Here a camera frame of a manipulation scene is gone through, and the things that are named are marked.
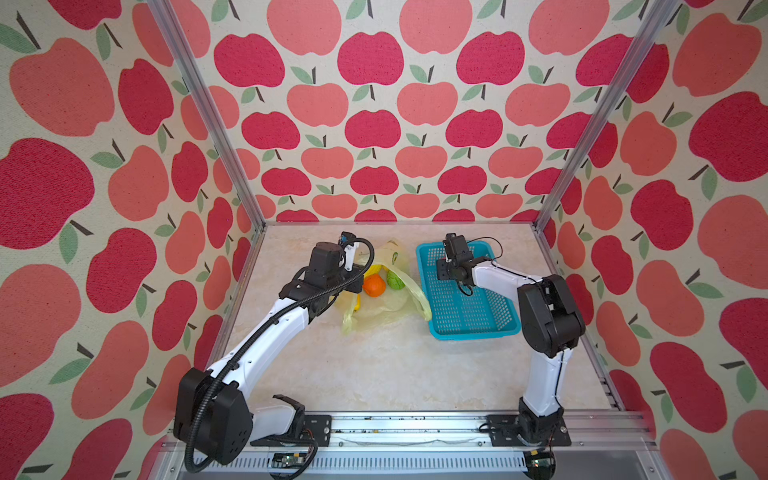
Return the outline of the orange fruit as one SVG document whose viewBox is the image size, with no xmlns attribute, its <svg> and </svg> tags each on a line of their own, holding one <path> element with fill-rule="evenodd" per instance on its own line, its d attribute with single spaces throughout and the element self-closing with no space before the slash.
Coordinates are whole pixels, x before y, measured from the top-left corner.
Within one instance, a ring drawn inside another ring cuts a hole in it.
<svg viewBox="0 0 768 480">
<path fill-rule="evenodd" d="M 378 274 L 367 276 L 363 282 L 363 291 L 371 298 L 380 297 L 387 289 L 387 282 Z"/>
</svg>

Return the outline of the yellow translucent plastic bag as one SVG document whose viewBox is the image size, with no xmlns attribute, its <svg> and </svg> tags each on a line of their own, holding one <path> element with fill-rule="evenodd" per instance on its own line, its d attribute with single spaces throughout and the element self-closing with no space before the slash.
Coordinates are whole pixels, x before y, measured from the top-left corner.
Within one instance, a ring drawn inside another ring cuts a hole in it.
<svg viewBox="0 0 768 480">
<path fill-rule="evenodd" d="M 351 335 L 398 322 L 408 315 L 417 315 L 426 322 L 431 321 L 432 310 L 426 294 L 410 276 L 409 256 L 405 247 L 394 239 L 376 246 L 372 265 L 375 264 L 382 265 L 378 274 L 386 282 L 387 273 L 393 271 L 404 281 L 405 288 L 395 291 L 387 285 L 386 291 L 378 298 L 371 298 L 362 291 L 361 308 L 357 312 L 353 311 L 357 294 L 342 293 L 336 304 L 342 314 L 341 332 Z"/>
</svg>

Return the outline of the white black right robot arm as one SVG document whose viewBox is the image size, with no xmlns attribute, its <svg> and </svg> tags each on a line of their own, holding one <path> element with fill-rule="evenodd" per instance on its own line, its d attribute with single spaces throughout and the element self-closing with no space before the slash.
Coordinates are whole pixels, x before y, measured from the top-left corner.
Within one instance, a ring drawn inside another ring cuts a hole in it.
<svg viewBox="0 0 768 480">
<path fill-rule="evenodd" d="M 550 440 L 562 425 L 561 391 L 567 365 L 586 330 L 566 280 L 559 275 L 515 272 L 488 257 L 464 262 L 439 259 L 436 270 L 440 280 L 489 290 L 515 303 L 524 339 L 533 354 L 514 431 L 525 445 Z"/>
</svg>

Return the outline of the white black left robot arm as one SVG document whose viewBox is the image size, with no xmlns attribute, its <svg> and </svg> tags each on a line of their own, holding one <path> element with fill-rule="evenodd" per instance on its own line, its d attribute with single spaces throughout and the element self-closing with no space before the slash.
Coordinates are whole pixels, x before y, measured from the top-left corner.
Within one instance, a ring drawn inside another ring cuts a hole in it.
<svg viewBox="0 0 768 480">
<path fill-rule="evenodd" d="M 184 467 L 199 473 L 210 464 L 226 465 L 243 449 L 261 441 L 304 447 L 300 475 L 314 460 L 319 444 L 305 426 L 305 407 L 285 395 L 251 411 L 247 400 L 280 352 L 343 292 L 361 292 L 372 259 L 356 263 L 359 246 L 375 254 L 371 242 L 350 232 L 337 242 L 319 242 L 307 266 L 278 294 L 266 317 L 232 351 L 204 370 L 193 367 L 178 387 L 173 435 L 184 442 Z"/>
</svg>

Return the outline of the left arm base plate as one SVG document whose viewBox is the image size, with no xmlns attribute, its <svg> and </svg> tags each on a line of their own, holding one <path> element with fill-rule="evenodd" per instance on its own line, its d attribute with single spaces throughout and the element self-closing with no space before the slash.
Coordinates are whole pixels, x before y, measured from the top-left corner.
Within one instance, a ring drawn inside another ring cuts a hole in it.
<svg viewBox="0 0 768 480">
<path fill-rule="evenodd" d="M 304 445 L 314 440 L 320 447 L 328 447 L 333 417 L 320 414 L 300 414 L 282 435 L 273 435 L 250 442 L 251 446 Z"/>
</svg>

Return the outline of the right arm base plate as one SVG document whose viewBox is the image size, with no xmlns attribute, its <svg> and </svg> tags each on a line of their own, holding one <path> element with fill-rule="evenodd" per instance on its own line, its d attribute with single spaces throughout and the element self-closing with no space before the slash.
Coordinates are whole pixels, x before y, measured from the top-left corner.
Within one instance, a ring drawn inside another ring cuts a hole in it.
<svg viewBox="0 0 768 480">
<path fill-rule="evenodd" d="M 568 428 L 556 416 L 488 415 L 479 427 L 494 447 L 569 447 L 572 445 Z"/>
</svg>

